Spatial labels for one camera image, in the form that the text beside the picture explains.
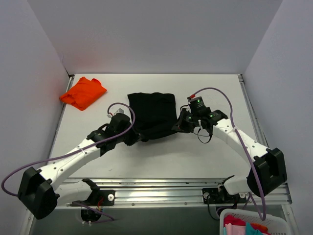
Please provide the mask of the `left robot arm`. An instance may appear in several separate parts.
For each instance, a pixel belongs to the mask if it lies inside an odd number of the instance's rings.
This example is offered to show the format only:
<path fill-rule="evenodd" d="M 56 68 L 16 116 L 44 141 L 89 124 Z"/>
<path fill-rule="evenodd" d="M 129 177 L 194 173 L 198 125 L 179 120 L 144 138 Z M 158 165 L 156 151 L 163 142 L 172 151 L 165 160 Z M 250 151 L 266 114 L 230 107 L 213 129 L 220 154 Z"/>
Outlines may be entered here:
<path fill-rule="evenodd" d="M 76 183 L 64 181 L 87 163 L 113 150 L 117 144 L 131 146 L 139 139 L 133 119 L 118 113 L 110 123 L 92 131 L 63 159 L 53 160 L 39 169 L 30 167 L 22 176 L 18 199 L 36 219 L 47 217 L 57 207 L 72 202 L 96 205 L 99 200 L 114 201 L 113 193 L 102 193 L 99 186 L 85 178 Z"/>

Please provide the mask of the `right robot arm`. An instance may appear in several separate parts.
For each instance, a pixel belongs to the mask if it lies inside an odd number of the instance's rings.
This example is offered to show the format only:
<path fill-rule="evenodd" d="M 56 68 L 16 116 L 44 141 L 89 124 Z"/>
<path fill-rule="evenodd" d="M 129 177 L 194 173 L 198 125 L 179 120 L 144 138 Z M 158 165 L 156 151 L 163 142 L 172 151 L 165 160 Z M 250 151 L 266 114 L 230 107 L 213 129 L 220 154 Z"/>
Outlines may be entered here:
<path fill-rule="evenodd" d="M 287 181 L 285 158 L 280 149 L 269 149 L 258 143 L 234 127 L 222 111 L 206 107 L 200 96 L 181 108 L 178 122 L 173 126 L 173 130 L 180 133 L 192 133 L 196 128 L 222 140 L 250 165 L 247 176 L 231 176 L 222 183 L 217 190 L 221 201 L 228 202 L 239 193 L 266 196 Z"/>

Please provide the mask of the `white laundry basket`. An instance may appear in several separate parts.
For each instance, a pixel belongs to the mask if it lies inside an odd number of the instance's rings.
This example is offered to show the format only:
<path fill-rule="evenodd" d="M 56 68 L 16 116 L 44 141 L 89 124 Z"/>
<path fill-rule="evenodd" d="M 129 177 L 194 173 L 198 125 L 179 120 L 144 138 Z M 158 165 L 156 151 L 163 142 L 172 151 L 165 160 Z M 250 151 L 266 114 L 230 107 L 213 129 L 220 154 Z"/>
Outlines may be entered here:
<path fill-rule="evenodd" d="M 266 227 L 266 235 L 291 235 L 292 232 L 287 222 L 279 217 L 267 214 L 265 220 L 261 220 L 259 214 L 253 211 L 240 209 L 225 209 L 220 214 L 220 234 L 225 235 L 225 225 L 236 223 L 238 226 L 245 226 L 246 223 L 258 224 Z"/>

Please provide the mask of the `teal garment in basket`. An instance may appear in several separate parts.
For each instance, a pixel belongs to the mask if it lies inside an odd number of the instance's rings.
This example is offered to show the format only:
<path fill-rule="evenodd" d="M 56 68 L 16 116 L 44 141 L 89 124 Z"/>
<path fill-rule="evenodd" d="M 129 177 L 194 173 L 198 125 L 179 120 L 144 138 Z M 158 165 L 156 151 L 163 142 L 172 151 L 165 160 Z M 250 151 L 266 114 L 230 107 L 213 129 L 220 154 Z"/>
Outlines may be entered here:
<path fill-rule="evenodd" d="M 246 223 L 246 235 L 263 235 L 263 233 L 258 229 L 254 229 L 250 223 Z"/>

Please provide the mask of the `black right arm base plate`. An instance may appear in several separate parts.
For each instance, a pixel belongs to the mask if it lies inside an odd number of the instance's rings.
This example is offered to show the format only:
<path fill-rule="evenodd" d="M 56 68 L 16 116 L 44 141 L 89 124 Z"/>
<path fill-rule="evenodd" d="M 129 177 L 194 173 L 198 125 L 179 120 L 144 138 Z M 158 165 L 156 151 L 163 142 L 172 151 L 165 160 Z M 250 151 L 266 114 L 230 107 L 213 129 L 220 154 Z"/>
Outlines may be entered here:
<path fill-rule="evenodd" d="M 218 188 L 202 188 L 202 198 L 204 204 L 235 204 L 246 202 L 246 195 L 229 195 Z"/>

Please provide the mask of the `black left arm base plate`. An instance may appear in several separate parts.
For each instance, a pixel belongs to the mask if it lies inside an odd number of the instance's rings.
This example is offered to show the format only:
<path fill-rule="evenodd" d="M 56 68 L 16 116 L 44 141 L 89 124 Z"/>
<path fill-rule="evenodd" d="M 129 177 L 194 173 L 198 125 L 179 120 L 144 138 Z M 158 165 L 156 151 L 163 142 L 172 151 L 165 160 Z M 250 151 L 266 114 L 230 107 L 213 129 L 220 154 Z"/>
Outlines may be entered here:
<path fill-rule="evenodd" d="M 115 190 L 106 189 L 95 192 L 93 205 L 94 206 L 113 206 L 115 202 Z"/>

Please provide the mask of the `orange garment in basket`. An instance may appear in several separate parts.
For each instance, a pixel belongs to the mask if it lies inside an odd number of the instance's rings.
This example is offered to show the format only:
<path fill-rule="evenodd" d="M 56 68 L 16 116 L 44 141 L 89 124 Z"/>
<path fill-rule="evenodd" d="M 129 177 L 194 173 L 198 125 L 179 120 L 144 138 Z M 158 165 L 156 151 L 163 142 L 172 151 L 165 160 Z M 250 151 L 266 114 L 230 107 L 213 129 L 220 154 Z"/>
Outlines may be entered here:
<path fill-rule="evenodd" d="M 266 226 L 257 224 L 257 223 L 251 223 L 251 226 L 253 229 L 255 230 L 259 230 L 262 233 L 267 233 L 268 232 L 268 228 Z"/>

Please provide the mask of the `orange folded t shirt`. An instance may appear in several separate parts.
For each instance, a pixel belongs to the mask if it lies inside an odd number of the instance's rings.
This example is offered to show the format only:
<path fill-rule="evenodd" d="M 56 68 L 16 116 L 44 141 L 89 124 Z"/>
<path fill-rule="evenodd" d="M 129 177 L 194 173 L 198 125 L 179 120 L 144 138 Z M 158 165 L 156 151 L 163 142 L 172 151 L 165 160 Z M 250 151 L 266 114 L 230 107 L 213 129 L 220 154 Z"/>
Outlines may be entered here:
<path fill-rule="evenodd" d="M 85 77 L 81 77 L 77 84 L 61 95 L 59 99 L 63 103 L 70 104 L 78 110 L 84 111 L 106 92 L 107 90 L 97 79 L 88 80 Z"/>

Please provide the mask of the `aluminium frame rail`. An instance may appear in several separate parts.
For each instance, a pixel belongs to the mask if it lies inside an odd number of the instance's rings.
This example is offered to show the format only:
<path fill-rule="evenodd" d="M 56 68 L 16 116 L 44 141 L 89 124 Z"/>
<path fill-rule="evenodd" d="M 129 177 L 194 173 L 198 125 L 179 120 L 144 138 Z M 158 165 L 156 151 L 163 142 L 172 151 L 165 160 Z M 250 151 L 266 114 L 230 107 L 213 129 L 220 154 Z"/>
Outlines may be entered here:
<path fill-rule="evenodd" d="M 72 201 L 87 199 L 87 192 L 65 196 L 65 189 L 74 188 L 83 178 L 68 178 L 58 189 L 61 198 L 56 209 L 69 209 Z M 101 190 L 115 191 L 114 209 L 206 207 L 203 188 L 217 188 L 223 178 L 91 178 Z M 266 206 L 291 204 L 288 186 L 281 185 L 266 197 Z"/>

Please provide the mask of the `black t shirt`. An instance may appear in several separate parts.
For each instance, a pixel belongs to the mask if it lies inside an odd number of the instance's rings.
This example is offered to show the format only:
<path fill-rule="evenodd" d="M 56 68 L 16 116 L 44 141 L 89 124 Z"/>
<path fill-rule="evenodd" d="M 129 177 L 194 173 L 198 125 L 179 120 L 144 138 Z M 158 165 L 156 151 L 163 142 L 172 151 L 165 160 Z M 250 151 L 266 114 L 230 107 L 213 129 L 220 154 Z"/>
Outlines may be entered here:
<path fill-rule="evenodd" d="M 128 94 L 129 106 L 135 114 L 134 130 L 142 142 L 161 139 L 176 133 L 176 100 L 173 94 Z"/>

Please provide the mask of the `pink garment in basket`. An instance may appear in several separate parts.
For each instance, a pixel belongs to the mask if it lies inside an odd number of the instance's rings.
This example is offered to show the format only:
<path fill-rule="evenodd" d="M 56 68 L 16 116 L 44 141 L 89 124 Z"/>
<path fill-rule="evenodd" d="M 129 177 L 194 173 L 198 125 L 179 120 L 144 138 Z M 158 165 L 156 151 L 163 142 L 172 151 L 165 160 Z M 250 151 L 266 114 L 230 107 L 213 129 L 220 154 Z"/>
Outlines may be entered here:
<path fill-rule="evenodd" d="M 224 218 L 224 234 L 225 235 L 245 235 L 246 223 L 231 215 L 227 215 Z"/>

